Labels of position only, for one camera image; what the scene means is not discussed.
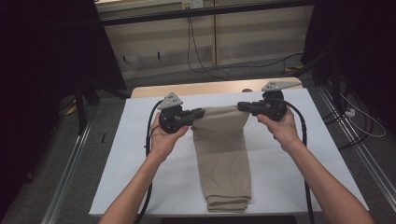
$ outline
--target hand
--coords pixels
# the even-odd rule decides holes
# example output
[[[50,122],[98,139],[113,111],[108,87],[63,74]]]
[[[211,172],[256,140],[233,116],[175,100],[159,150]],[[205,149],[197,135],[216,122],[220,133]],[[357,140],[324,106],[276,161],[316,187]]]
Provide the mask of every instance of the hand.
[[[268,131],[274,135],[274,138],[286,152],[290,153],[291,146],[294,143],[301,143],[297,134],[294,115],[289,107],[283,119],[278,122],[269,119],[263,114],[258,115],[257,119],[268,127]]]
[[[161,161],[165,161],[172,152],[177,139],[183,136],[188,126],[180,128],[176,133],[165,132],[160,125],[160,112],[157,113],[154,122],[151,124],[151,151],[150,155],[157,156]]]

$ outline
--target beige trousers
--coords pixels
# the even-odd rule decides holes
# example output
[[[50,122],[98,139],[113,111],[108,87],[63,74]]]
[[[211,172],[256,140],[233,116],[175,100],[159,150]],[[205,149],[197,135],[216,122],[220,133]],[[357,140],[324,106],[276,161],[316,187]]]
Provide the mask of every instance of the beige trousers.
[[[250,192],[250,169],[244,126],[249,113],[236,105],[207,107],[191,129],[201,186],[209,211],[244,210]]]

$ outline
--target white tabletop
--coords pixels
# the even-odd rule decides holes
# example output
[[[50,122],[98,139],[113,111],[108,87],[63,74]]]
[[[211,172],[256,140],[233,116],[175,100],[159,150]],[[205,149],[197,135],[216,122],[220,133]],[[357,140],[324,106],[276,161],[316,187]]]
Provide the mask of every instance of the white tabletop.
[[[367,208],[306,89],[283,90],[285,100],[295,105],[307,124],[308,148]],[[236,105],[262,98],[261,92],[182,96],[183,109]],[[145,159],[145,138],[149,112],[163,97],[127,100],[90,215],[101,216],[127,185]],[[300,121],[295,116],[301,136]],[[304,180],[292,159],[255,117],[244,128],[251,172],[252,199],[241,213],[210,213],[201,190],[192,131],[177,141],[153,181],[146,212],[153,217],[281,215],[307,212]],[[312,195],[314,211],[320,211]]]

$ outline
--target forearm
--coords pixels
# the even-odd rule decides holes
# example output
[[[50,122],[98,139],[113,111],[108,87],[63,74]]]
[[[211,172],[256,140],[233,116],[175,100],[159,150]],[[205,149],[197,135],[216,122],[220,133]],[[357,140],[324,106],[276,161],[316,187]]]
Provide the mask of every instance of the forearm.
[[[331,223],[374,223],[364,206],[301,142],[288,152]]]
[[[100,223],[134,223],[134,219],[162,160],[149,154],[132,180],[107,208]]]

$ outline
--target black controller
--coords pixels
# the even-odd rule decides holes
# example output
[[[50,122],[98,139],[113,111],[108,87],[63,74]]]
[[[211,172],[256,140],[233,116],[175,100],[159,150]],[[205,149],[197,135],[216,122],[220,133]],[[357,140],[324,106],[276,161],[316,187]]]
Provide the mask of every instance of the black controller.
[[[266,91],[259,102],[239,102],[238,110],[253,116],[264,114],[273,121],[280,121],[288,109],[283,102],[282,91]]]
[[[202,108],[183,111],[181,104],[183,102],[172,92],[160,104],[160,126],[165,132],[176,133],[181,127],[191,126],[196,119],[204,117]]]

